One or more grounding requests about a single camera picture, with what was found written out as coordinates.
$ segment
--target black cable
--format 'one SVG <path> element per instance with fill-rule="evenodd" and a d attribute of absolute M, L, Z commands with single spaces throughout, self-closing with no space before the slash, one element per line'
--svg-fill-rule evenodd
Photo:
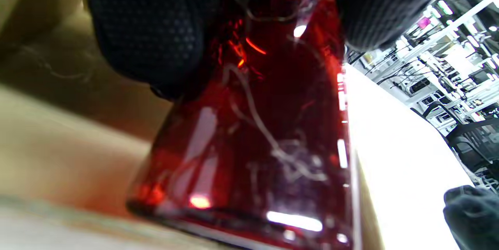
<path fill-rule="evenodd" d="M 411 76 L 422 76 L 423 74 L 415 74 L 415 73 L 419 72 L 420 70 L 422 70 L 422 69 L 424 69 L 424 68 L 425 68 L 425 67 L 421 67 L 421 69 L 419 69 L 419 70 L 417 70 L 417 71 L 414 71 L 412 74 L 410 74 L 410 75 L 408 75 L 408 76 L 405 76 L 406 78 L 405 78 L 404 80 L 402 80 L 400 83 L 403 83 L 403 82 L 404 82 L 404 81 L 406 81 L 406 80 L 408 80 L 408 81 L 410 81 L 410 82 L 415 82 L 415 81 L 410 80 L 409 78 L 410 78 Z"/>
<path fill-rule="evenodd" d="M 402 81 L 401 81 L 400 83 L 398 83 L 398 84 L 403 83 L 405 80 L 408 80 L 408 81 L 410 81 L 410 82 L 418 82 L 418 81 L 410 80 L 410 79 L 408 79 L 408 78 L 409 78 L 410 76 L 422 76 L 423 74 L 429 74 L 429 73 L 435 73 L 435 71 L 429 71 L 429 72 L 422 73 L 422 74 L 410 74 L 410 75 L 406 76 L 406 78 L 405 78 L 404 80 L 402 80 Z"/>
<path fill-rule="evenodd" d="M 429 73 L 435 73 L 435 71 L 429 71 L 429 72 L 426 72 L 426 73 L 422 73 L 422 74 L 429 74 Z M 394 77 L 397 77 L 397 76 L 404 76 L 403 74 L 394 74 L 392 76 L 388 76 L 388 77 L 385 77 L 384 79 L 382 79 L 380 82 L 376 83 L 377 85 L 381 85 L 381 83 L 384 83 L 385 81 L 389 80 L 389 79 L 392 79 Z"/>
<path fill-rule="evenodd" d="M 355 58 L 352 63 L 348 62 L 349 64 L 351 64 L 353 66 L 353 64 L 357 63 L 357 61 L 362 57 L 364 56 L 364 54 L 366 54 L 365 52 L 362 52 L 359 54 L 359 56 L 357 56 L 357 58 Z"/>
<path fill-rule="evenodd" d="M 457 40 L 453 40 L 453 41 L 449 41 L 449 42 L 442 42 L 442 43 L 439 43 L 439 44 L 448 44 L 448 43 L 453 43 L 453 42 L 458 42 L 458 41 L 457 41 Z M 378 82 L 378 83 L 377 83 L 377 85 L 381 85 L 381 83 L 384 83 L 384 82 L 385 82 L 385 81 L 387 81 L 388 79 L 392 79 L 392 78 L 394 78 L 394 77 L 396 77 L 396 76 L 400 76 L 400 75 L 398 75 L 398 74 L 399 74 L 399 72 L 400 72 L 401 70 L 403 70 L 405 67 L 407 67 L 408 65 L 410 65 L 410 63 L 412 63 L 412 62 L 409 62 L 409 63 L 407 63 L 407 64 L 403 65 L 403 66 L 402 66 L 401 68 L 399 68 L 398 70 L 395 70 L 394 72 L 392 72 L 391 74 L 389 74 L 388 76 L 386 76 L 385 78 L 383 78 L 380 82 Z"/>
<path fill-rule="evenodd" d="M 458 40 L 453 40 L 453 41 L 448 41 L 448 42 L 441 42 L 441 43 L 437 43 L 435 45 L 433 45 L 432 47 L 435 47 L 435 46 L 438 46 L 438 45 L 441 45 L 441 44 L 448 44 L 448 43 L 459 43 Z M 375 67 L 378 67 L 381 63 L 385 62 L 385 60 L 387 60 L 390 56 L 392 56 L 394 53 L 397 53 L 398 51 L 400 50 L 404 50 L 406 49 L 407 47 L 410 47 L 411 45 L 408 45 L 406 47 L 403 47 L 401 49 L 395 49 L 394 51 L 390 52 L 390 54 L 388 54 L 383 60 L 381 60 L 379 63 L 377 63 L 376 65 L 374 65 L 371 69 L 369 69 L 369 71 L 367 71 L 364 75 L 367 75 L 369 74 Z"/>

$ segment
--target office chair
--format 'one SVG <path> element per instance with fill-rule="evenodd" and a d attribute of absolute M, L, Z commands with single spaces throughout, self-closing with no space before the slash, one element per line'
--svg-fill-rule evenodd
<path fill-rule="evenodd" d="M 494 179 L 499 180 L 499 119 L 464 124 L 459 116 L 439 102 L 431 103 L 423 114 L 411 109 L 428 121 L 428 115 L 435 108 L 442 108 L 457 123 L 447 136 L 442 137 L 458 153 L 463 164 L 472 172 L 487 168 Z"/>

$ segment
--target red glass bottle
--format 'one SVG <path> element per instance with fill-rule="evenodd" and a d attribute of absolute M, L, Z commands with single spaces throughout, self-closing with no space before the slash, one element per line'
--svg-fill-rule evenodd
<path fill-rule="evenodd" d="M 360 249 L 335 0 L 224 0 L 129 209 L 253 249 Z"/>

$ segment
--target black glove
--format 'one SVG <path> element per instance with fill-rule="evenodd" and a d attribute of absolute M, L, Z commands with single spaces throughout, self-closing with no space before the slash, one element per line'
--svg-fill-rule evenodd
<path fill-rule="evenodd" d="M 463 250 L 499 249 L 499 195 L 461 186 L 444 195 L 444 216 Z"/>
<path fill-rule="evenodd" d="M 430 0 L 338 0 L 346 40 L 368 50 L 392 44 Z M 95 33 L 114 69 L 176 99 L 203 54 L 219 0 L 88 0 Z"/>
<path fill-rule="evenodd" d="M 120 74 L 167 99 L 182 92 L 203 53 L 219 0 L 88 0 L 102 54 Z"/>

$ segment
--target white table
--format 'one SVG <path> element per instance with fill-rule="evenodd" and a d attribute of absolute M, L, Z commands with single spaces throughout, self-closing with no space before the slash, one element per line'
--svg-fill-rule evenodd
<path fill-rule="evenodd" d="M 350 134 L 385 249 L 458 250 L 444 193 L 470 178 L 428 122 L 354 67 L 346 72 Z"/>

